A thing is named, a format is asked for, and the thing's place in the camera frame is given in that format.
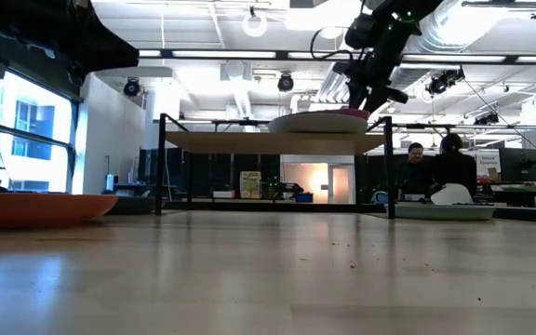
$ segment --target orange bowl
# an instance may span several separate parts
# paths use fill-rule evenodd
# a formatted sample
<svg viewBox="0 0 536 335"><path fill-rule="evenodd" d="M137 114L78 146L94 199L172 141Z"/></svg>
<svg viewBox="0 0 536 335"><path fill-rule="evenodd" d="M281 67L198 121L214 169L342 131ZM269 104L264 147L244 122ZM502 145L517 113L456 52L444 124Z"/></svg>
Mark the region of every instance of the orange bowl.
<svg viewBox="0 0 536 335"><path fill-rule="evenodd" d="M59 226L91 220L116 202L116 195L0 193L0 226Z"/></svg>

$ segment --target box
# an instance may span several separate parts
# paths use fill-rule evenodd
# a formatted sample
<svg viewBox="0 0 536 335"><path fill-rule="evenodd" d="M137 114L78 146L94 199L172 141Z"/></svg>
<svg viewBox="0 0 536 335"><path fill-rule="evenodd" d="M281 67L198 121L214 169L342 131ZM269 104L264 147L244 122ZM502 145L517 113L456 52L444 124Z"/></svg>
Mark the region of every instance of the box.
<svg viewBox="0 0 536 335"><path fill-rule="evenodd" d="M239 178L239 189L242 199L260 199L261 172L242 171Z"/></svg>

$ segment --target computer monitor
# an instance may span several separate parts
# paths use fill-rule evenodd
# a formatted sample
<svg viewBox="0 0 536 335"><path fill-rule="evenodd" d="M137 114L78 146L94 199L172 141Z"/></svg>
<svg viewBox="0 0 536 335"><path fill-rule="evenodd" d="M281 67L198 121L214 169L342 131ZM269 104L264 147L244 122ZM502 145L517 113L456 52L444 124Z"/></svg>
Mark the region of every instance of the computer monitor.
<svg viewBox="0 0 536 335"><path fill-rule="evenodd" d="M502 181L524 182L536 181L536 149L500 149L500 167Z"/></svg>

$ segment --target ceiling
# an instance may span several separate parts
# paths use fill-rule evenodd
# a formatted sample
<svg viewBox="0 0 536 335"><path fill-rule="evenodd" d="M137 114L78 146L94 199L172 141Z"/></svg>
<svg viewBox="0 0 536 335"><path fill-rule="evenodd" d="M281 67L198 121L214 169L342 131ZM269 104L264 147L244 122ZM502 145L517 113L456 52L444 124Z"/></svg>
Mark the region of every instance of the ceiling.
<svg viewBox="0 0 536 335"><path fill-rule="evenodd" d="M191 49L309 49L315 30L325 26L348 26L357 15L359 0L328 0L314 9L291 9L289 0L270 1L161 1L161 0L92 0L102 23L137 48ZM249 6L267 19L267 30L252 37L242 29L242 20ZM466 21L461 29L468 30L476 21ZM342 44L335 39L318 37L315 49L334 50ZM464 52L472 53L536 53L536 20L530 11L510 11ZM181 82L190 103L184 103L186 113L224 110L233 104L233 92L220 80L220 60L142 60L142 67L168 67ZM252 105L289 107L293 96L314 94L328 74L329 62L269 61L249 62L256 83L249 87ZM503 101L501 113L517 115L520 102L536 92L536 66L464 66L467 81L438 96L431 103L423 97L423 85L413 85L408 94L414 98L406 105L393 104L393 117L403 122L445 118L458 122L486 102ZM281 72L290 72L295 90L280 93L276 81ZM122 80L107 81L122 89Z"/></svg>

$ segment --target white plate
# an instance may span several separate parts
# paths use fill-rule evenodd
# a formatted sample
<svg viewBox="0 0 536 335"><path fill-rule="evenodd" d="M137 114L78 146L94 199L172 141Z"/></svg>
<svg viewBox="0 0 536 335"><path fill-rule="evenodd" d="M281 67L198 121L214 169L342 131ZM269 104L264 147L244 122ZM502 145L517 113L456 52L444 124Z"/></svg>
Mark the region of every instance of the white plate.
<svg viewBox="0 0 536 335"><path fill-rule="evenodd" d="M477 205L431 205L397 204L396 217L399 219L438 221L487 221L493 218L495 207Z"/></svg>
<svg viewBox="0 0 536 335"><path fill-rule="evenodd" d="M273 133L365 134L366 120L334 113L299 113L277 117L268 124Z"/></svg>

